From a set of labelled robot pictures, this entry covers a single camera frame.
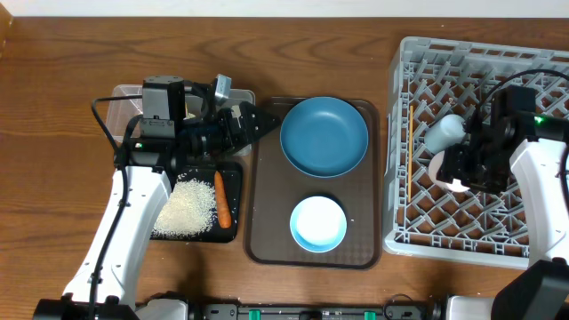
blue bowl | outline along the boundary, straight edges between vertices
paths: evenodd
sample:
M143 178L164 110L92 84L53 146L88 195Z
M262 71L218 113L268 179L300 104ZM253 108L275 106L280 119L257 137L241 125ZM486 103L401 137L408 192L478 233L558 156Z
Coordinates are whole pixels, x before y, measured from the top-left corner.
M280 140L288 161L318 178L354 169L369 143L362 115L347 102L330 97L297 104L284 118Z
M304 250L314 253L329 252L346 235L346 214L332 199L311 196L302 200L291 215L291 234Z

clear plastic container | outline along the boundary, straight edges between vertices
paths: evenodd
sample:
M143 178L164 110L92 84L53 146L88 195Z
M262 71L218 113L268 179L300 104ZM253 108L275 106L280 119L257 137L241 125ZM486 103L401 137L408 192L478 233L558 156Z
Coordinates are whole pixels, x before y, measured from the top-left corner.
M113 97L123 97L129 95L141 95L142 86L137 84L120 84L113 90ZM218 106L217 109L231 108L242 101L255 104L255 95L252 91L242 89L231 89L229 99ZM199 116L202 107L202 99L192 94L186 94L186 104L188 112ZM107 121L105 125L110 130L118 142L123 142L124 130L133 116L142 114L142 99L111 101L108 106ZM134 138L140 137L139 126L137 125L132 133ZM247 156L251 153L251 145L242 148L235 156Z

wooden table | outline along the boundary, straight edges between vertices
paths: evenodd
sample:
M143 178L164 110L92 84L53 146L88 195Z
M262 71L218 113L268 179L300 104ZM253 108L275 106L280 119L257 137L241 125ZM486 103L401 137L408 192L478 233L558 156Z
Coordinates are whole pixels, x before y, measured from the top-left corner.
M154 74L222 73L258 101L333 94L384 112L405 36L569 51L569 20L15 19L0 60L0 318L30 318L39 299L59 298L99 226L113 166L93 98ZM368 271L264 266L244 254L243 226L242 210L230 244L151 242L137 300L168 290L242 303L491 297L520 273L387 253Z

white crate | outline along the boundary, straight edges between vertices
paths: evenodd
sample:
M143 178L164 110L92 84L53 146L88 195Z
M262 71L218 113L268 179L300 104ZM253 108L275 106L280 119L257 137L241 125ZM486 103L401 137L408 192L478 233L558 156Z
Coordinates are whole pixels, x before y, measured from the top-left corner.
M468 118L495 84L516 72L567 73L569 52L407 37L389 66L388 159L383 185L383 247L414 255L507 268L527 268L524 206L514 179L500 196L443 191L427 175L423 144L431 124L455 113ZM528 75L508 84L539 91L539 113L569 117L565 80ZM409 106L413 106L413 198L407 201ZM483 106L489 112L490 104Z

orange carrot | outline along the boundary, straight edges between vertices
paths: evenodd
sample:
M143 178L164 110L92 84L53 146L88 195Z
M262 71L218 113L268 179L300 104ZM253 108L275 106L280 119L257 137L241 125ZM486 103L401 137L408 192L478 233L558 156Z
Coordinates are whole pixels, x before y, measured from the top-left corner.
M231 213L229 213L228 199L225 197L223 178L220 172L215 172L215 202L217 203L217 219L222 228L231 227Z

